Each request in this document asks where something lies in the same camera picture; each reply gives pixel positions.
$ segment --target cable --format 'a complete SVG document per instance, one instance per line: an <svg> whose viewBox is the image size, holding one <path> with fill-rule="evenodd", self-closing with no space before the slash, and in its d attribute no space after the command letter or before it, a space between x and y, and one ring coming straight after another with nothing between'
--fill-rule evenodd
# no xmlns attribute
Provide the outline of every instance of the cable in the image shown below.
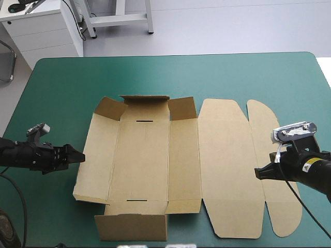
<svg viewBox="0 0 331 248"><path fill-rule="evenodd" d="M85 41L85 40L86 40L86 37L85 37L85 35L83 35L83 34L81 33L81 31L79 30L78 23L76 22L76 19L75 19L74 14L73 14L73 12L72 12L72 10L71 10L71 7L67 4L66 1L64 1L64 0L62 0L62 1L68 6L68 8L69 8L69 10L70 10L70 12L71 12L71 14L72 14L72 17L73 17L74 22L75 22L75 24L76 24L76 28L77 28L77 31L78 31L79 36L81 37L81 39L82 39L83 41Z"/></svg>
<svg viewBox="0 0 331 248"><path fill-rule="evenodd" d="M16 191L18 192L22 205L23 205L23 214L24 214L24 233L23 233L23 243L22 243L22 248L25 248L25 244L26 244L26 233L27 233L27 210L26 210L26 202L23 196L22 191L20 190L20 188L17 186L17 184L14 182L14 180L12 180L10 177L4 175L3 173L0 174L0 177L3 177L5 179L7 179L16 189Z"/></svg>
<svg viewBox="0 0 331 248"><path fill-rule="evenodd" d="M295 192L295 190L292 188L292 186L290 185L290 183L287 181L287 178L280 166L280 163L277 163L280 173L282 174L284 181L286 182L286 184L289 186L290 190L293 192L293 194L295 195L295 197L298 199L298 201L301 203L301 205L303 206L303 208L307 211L307 213L310 215L310 217L315 221L315 223L323 230L323 232L325 232L325 234L329 237L329 239L331 240L331 235L327 232L327 230L322 226L322 224L315 218L315 216L310 212L310 210L307 208L307 206L304 204L304 202L300 199L300 197L297 195L297 193Z"/></svg>
<svg viewBox="0 0 331 248"><path fill-rule="evenodd" d="M8 169L9 169L9 166L7 166L2 172L0 172L0 174L5 173Z"/></svg>

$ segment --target green table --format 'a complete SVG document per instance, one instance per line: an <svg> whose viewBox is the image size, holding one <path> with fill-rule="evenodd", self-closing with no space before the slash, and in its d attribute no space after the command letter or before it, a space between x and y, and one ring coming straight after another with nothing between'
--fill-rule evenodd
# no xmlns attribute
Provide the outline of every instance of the green table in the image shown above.
<svg viewBox="0 0 331 248"><path fill-rule="evenodd" d="M103 96L120 100L118 95L134 94L194 96L198 111L205 98L234 99L244 112L246 101L257 99L274 110L281 125L314 121L321 148L331 150L331 90L310 53L43 59L29 79L5 137L25 140L28 128L46 122L51 132L43 141L70 143L83 150L99 100ZM69 170L45 176L24 169L8 171L27 200L28 246L119 244L99 241L94 215L103 213L103 205L77 202L72 196L77 170L74 164ZM331 205L326 197L302 184L299 190L317 219L331 231ZM21 203L4 180L0 180L0 207L9 213L21 234ZM331 245L306 212L298 229L286 238L273 233L265 211L259 239L220 239L214 235L204 207L200 214L169 216L168 231L169 243L204 247Z"/></svg>

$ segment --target cardboard panel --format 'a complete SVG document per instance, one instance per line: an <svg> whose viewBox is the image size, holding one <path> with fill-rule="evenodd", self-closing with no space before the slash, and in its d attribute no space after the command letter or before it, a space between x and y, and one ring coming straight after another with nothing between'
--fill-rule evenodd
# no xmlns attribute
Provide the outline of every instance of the cardboard panel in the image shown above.
<svg viewBox="0 0 331 248"><path fill-rule="evenodd" d="M169 100L168 106L171 120L192 119L197 117L193 97Z"/></svg>
<svg viewBox="0 0 331 248"><path fill-rule="evenodd" d="M118 130L119 121L93 114L84 148L86 161L79 166L73 190L76 200L106 202Z"/></svg>
<svg viewBox="0 0 331 248"><path fill-rule="evenodd" d="M215 233L258 238L264 195L253 170L257 161L248 120L235 101L206 99L198 124L202 196Z"/></svg>
<svg viewBox="0 0 331 248"><path fill-rule="evenodd" d="M196 118L170 123L168 197L167 213L200 212L202 194Z"/></svg>
<svg viewBox="0 0 331 248"><path fill-rule="evenodd" d="M168 202L163 201L112 201L104 208L105 215L119 215L128 213L164 214Z"/></svg>
<svg viewBox="0 0 331 248"><path fill-rule="evenodd" d="M121 121L109 200L168 200L169 121Z"/></svg>
<svg viewBox="0 0 331 248"><path fill-rule="evenodd" d="M201 199L170 200L166 214L200 213Z"/></svg>
<svg viewBox="0 0 331 248"><path fill-rule="evenodd" d="M166 215L98 215L95 222L100 240L166 241Z"/></svg>
<svg viewBox="0 0 331 248"><path fill-rule="evenodd" d="M95 109L95 113L113 120L119 120L126 108L127 105L124 103L104 97Z"/></svg>
<svg viewBox="0 0 331 248"><path fill-rule="evenodd" d="M128 108L121 121L170 121L169 108L165 99L126 99Z"/></svg>
<svg viewBox="0 0 331 248"><path fill-rule="evenodd" d="M273 111L259 101L249 100L247 110L258 167L264 167L270 163L269 153L277 151L278 144L271 142L270 134L279 123ZM290 184L299 194L296 183ZM290 235L301 221L301 204L284 181L262 180L262 185L275 234L280 237Z"/></svg>

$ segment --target cardboard flap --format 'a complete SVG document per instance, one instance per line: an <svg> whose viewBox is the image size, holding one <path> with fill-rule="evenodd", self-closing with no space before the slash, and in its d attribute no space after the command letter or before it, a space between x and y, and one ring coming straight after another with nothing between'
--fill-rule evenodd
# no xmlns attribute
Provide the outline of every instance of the cardboard flap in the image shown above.
<svg viewBox="0 0 331 248"><path fill-rule="evenodd" d="M164 100L169 100L169 96L139 96L139 95L120 95L123 99L164 99Z"/></svg>
<svg viewBox="0 0 331 248"><path fill-rule="evenodd" d="M119 214L164 214L167 208L167 201L111 201L104 208L105 215Z"/></svg>
<svg viewBox="0 0 331 248"><path fill-rule="evenodd" d="M97 215L95 222L103 241L166 241L166 215Z"/></svg>
<svg viewBox="0 0 331 248"><path fill-rule="evenodd" d="M206 99L198 124L202 196L215 233L258 238L264 195L254 174L257 161L248 120L235 101Z"/></svg>
<svg viewBox="0 0 331 248"><path fill-rule="evenodd" d="M96 107L94 113L113 120L119 120L126 108L127 105L124 103L104 97Z"/></svg>
<svg viewBox="0 0 331 248"><path fill-rule="evenodd" d="M199 213L202 193L196 118L170 122L168 170L167 213Z"/></svg>
<svg viewBox="0 0 331 248"><path fill-rule="evenodd" d="M73 190L76 200L106 203L118 130L119 121L93 114L84 148L86 161L79 166Z"/></svg>
<svg viewBox="0 0 331 248"><path fill-rule="evenodd" d="M193 97L171 99L168 101L171 120L192 119L197 117Z"/></svg>
<svg viewBox="0 0 331 248"><path fill-rule="evenodd" d="M121 121L135 122L169 122L169 108L165 99L126 99L127 110L123 113Z"/></svg>
<svg viewBox="0 0 331 248"><path fill-rule="evenodd" d="M273 111L259 101L249 100L247 110L258 167L264 167L270 163L269 154L277 151L278 144L271 142L270 134L279 123ZM296 183L290 184L299 194ZM284 181L262 180L262 186L275 234L279 237L290 235L301 221L301 204Z"/></svg>
<svg viewBox="0 0 331 248"><path fill-rule="evenodd" d="M200 213L201 199L170 200L166 214Z"/></svg>

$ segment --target white cabinet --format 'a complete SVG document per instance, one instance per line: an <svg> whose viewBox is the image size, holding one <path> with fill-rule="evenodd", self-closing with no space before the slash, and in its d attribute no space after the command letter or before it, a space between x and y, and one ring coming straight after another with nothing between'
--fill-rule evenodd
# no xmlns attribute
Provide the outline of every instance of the white cabinet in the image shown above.
<svg viewBox="0 0 331 248"><path fill-rule="evenodd" d="M4 0L0 21L32 69L42 58L84 56L75 20L62 0L46 0L26 15L25 10L9 13L13 3L18 0Z"/></svg>

